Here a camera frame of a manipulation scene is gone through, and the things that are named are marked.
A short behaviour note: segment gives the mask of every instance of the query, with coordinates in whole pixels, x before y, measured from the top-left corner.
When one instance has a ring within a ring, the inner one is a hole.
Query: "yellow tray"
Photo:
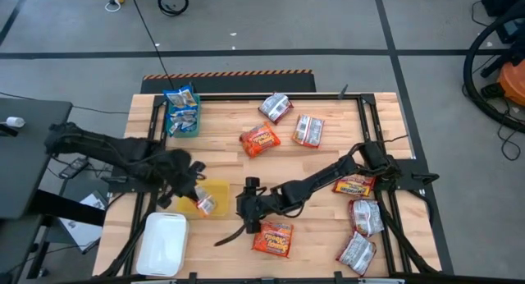
[[[204,181],[197,181],[197,184],[202,186],[216,201],[217,207],[210,216],[225,216],[228,213],[228,201],[230,192],[230,182],[223,180],[206,179]],[[178,213],[199,215],[199,210],[194,203],[184,197],[176,201],[176,211]]]

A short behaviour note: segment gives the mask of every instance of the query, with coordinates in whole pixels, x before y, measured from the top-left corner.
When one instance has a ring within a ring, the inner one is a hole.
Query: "orange and black hazard stripe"
[[[202,73],[173,74],[171,79],[202,78],[218,76],[260,76],[260,75],[287,75],[287,74],[311,74],[312,70],[280,70],[280,71],[211,71]],[[143,80],[167,79],[166,75],[148,75]]]

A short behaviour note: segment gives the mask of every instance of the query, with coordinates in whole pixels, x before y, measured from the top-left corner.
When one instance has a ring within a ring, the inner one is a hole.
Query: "gray floor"
[[[0,0],[0,27],[17,1]],[[27,0],[0,53],[153,50],[132,1],[117,13],[103,10],[106,1]],[[386,49],[374,0],[190,0],[178,18],[162,15],[156,0],[138,1],[165,51]],[[483,30],[470,20],[475,1],[383,0],[398,49],[468,48]],[[480,21],[491,21],[482,7],[476,9]],[[484,47],[500,48],[499,40],[490,37]],[[498,123],[461,94],[464,57],[399,59],[429,167],[441,175],[434,186],[455,272],[525,279],[525,188],[520,185],[525,159],[504,159]],[[170,73],[308,68],[318,91],[339,91],[344,84],[356,92],[398,90],[387,56],[170,57],[164,62]],[[0,60],[0,91],[125,111],[142,76],[160,73],[156,58]],[[126,116],[79,110],[71,120],[114,136],[126,126]],[[516,135],[514,141],[525,144],[525,137]],[[55,190],[58,181],[46,175],[42,187]],[[52,274],[22,282],[87,278],[95,255],[96,250],[85,256],[76,250],[50,254],[45,266]]]

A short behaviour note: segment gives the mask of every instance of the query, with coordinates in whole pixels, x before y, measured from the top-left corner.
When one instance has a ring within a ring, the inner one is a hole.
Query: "wooden table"
[[[379,93],[375,96],[385,140],[406,135],[396,94]],[[133,97],[125,137],[147,136],[153,98],[154,95],[150,94]],[[176,277],[187,278],[190,272],[196,272],[198,278],[333,277],[334,271],[341,271],[344,277],[357,277],[349,267],[335,261],[337,253],[351,235],[347,214],[351,198],[333,193],[331,186],[316,192],[306,203],[300,217],[288,219],[271,215],[267,218],[273,222],[294,224],[289,259],[251,250],[253,235],[247,234],[229,244],[213,247],[214,242],[229,236],[242,224],[235,215],[235,196],[242,191],[245,177],[258,176],[262,186],[268,187],[303,179],[347,154],[353,144],[363,141],[355,101],[299,100],[293,102],[294,110],[278,126],[272,125],[281,139],[281,145],[249,159],[238,139],[242,131],[248,131],[266,120],[257,111],[260,103],[248,100],[203,102],[199,137],[167,140],[168,149],[186,149],[191,152],[193,160],[206,163],[206,176],[228,180],[231,184],[230,212],[225,217],[189,217],[184,267]],[[303,147],[290,139],[300,113],[325,120],[319,149]],[[372,119],[369,111],[367,118]],[[161,126],[160,121],[159,117],[157,126]],[[388,143],[386,148],[395,158],[412,156],[406,138]],[[354,157],[362,162],[358,153]],[[440,269],[426,205],[409,193],[399,191],[396,194],[405,235],[433,268]],[[168,209],[158,211],[174,212],[175,203]],[[125,244],[130,234],[134,205],[135,194],[128,194],[116,201],[107,212],[94,275],[105,270]],[[393,236],[390,238],[396,267],[400,270],[398,245]],[[373,236],[370,241],[377,245],[377,253],[366,276],[388,276],[381,235]]]

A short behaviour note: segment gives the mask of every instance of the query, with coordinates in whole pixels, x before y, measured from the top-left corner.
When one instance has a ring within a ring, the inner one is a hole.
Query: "red snack bag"
[[[345,193],[356,195],[358,197],[368,197],[370,192],[374,189],[375,181],[375,177],[353,174],[336,181],[332,191],[334,193]]]
[[[352,229],[363,236],[369,237],[385,229],[376,200],[351,200],[349,213]]]
[[[252,249],[287,258],[293,230],[293,225],[261,222],[261,232],[255,234]]]
[[[372,262],[375,254],[376,245],[368,242],[367,239],[355,231],[336,260],[346,264],[362,277],[367,272],[368,266]]]
[[[321,119],[299,115],[292,140],[309,148],[318,148],[321,144],[322,126],[324,123],[324,120]]]
[[[254,127],[251,131],[241,134],[239,141],[242,143],[244,151],[251,158],[255,158],[265,150],[281,144],[268,122],[264,122],[264,124]]]
[[[282,117],[292,108],[294,108],[294,105],[288,100],[288,96],[274,93],[264,100],[264,103],[259,107],[259,111],[268,117],[273,124],[277,125]]]

